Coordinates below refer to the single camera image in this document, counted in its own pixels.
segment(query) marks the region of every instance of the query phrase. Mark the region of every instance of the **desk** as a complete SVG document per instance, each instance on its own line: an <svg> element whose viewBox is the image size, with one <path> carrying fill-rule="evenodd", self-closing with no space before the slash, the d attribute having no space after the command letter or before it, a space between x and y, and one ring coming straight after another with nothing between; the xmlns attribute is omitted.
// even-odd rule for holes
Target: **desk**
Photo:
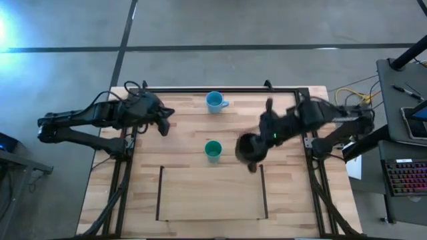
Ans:
<svg viewBox="0 0 427 240"><path fill-rule="evenodd" d="M427 148L380 141L369 161L362 160L362 180L351 179L353 190L386 194L381 159L427 159ZM427 198L413 202L407 197L389 197L386 200L388 220L427 225Z"/></svg>
<svg viewBox="0 0 427 240"><path fill-rule="evenodd" d="M343 150L346 159L353 159L362 153L373 149L381 140L427 146L427 141L409 138L400 109L415 107L419 102L405 93L392 88L392 84L411 90L405 83L420 92L421 97L427 98L427 68L420 64L408 63L402 71L393 70L388 60L376 62L378 77L381 84L381 94L384 101L387 124L371 133L361 141Z"/></svg>
<svg viewBox="0 0 427 240"><path fill-rule="evenodd" d="M179 93L179 88L174 90L176 93L156 93L166 107L175 109L175 113L169 118L171 128L168 136L162 137L157 132L157 126L150 126L145 134L137 136L121 236L130 238L317 237L318 228L301 137L294 137L282 146L271 149L263 162L268 204L267 219L169 222L155 220L161 166L165 169L246 168L234 156L236 139L248 129L251 131L257 129L259 116L265 111L266 99L268 97L274 99L274 109L279 115L284 114L288 107L295 105L295 97L292 93L279 91L224 93L230 106L220 115L210 115L205 107L206 93ZM325 87L309 87L309 90L312 96L328 98ZM123 87L114 87L112 91L120 97L127 97ZM334 124L326 125L318 131L319 136L324 137L334 129ZM101 137L118 136L119 131L112 128L101 130ZM220 163L214 166L207 162L203 153L203 146L209 139L216 139L223 145ZM107 154L99 151L95 154L93 164L106 158ZM344 162L330 158L325 165L332 201L350 225L362 232ZM113 166L114 161L109 160L91 173L77 233L88 229L105 207ZM117 221L115 212L111 221L112 226ZM324 205L322 212L326 229L330 229Z"/></svg>

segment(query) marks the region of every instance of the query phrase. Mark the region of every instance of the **yellow cable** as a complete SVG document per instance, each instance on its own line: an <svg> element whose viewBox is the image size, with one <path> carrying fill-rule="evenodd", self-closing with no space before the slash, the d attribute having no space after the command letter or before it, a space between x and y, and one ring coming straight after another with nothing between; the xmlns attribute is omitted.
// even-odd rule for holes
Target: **yellow cable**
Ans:
<svg viewBox="0 0 427 240"><path fill-rule="evenodd" d="M377 94L380 93L380 91L377 91L376 93L371 94L371 96L370 96L369 94L358 93L358 92L356 92L353 89L349 89L349 88L343 87L343 88L337 89L335 91L335 102L336 102L336 105L339 105L339 103L338 103L338 94L341 91L349 91L349 92L354 93L355 95L359 96L361 98L361 100L358 103L358 105L361 104L361 103L369 104L371 102L372 98L375 97Z"/></svg>

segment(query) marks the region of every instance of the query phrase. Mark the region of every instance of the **white paper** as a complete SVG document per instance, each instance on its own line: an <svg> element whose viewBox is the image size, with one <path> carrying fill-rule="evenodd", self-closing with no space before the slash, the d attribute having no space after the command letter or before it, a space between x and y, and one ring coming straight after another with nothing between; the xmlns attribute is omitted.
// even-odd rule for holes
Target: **white paper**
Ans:
<svg viewBox="0 0 427 240"><path fill-rule="evenodd" d="M353 143L347 144L344 148L351 146ZM349 160L346 163L347 174L354 179L362 180L362 156Z"/></svg>

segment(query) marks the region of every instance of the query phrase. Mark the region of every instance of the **blue mug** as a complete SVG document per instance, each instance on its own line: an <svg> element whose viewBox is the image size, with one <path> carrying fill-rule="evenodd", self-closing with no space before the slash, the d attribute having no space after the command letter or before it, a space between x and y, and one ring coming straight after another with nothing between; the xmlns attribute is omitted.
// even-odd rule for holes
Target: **blue mug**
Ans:
<svg viewBox="0 0 427 240"><path fill-rule="evenodd" d="M228 101L224 100L221 93L212 91L206 95L206 105L210 113L220 113L223 107L228 106Z"/></svg>

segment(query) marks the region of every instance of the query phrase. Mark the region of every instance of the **pen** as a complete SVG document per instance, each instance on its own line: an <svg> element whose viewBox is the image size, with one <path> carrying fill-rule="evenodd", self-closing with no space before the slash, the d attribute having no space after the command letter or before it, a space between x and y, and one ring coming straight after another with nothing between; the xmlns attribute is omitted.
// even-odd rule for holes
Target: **pen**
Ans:
<svg viewBox="0 0 427 240"><path fill-rule="evenodd" d="M405 89L405 88L403 88L403 87L399 87L399 86L397 86L397 85L395 85L395 84L392 84L392 87L393 87L395 90L397 90L397 91L399 91L399 92L402 92L402 93L406 93L406 94L408 94L409 96L411 96L411 97L413 97L413 98L415 98L415 99L417 99L417 100L419 100L419 101L424 101L424 98L422 98L421 96L418 96L417 94L415 94L415 93L413 93L413 92L411 92L411 91L406 90L406 89Z"/></svg>

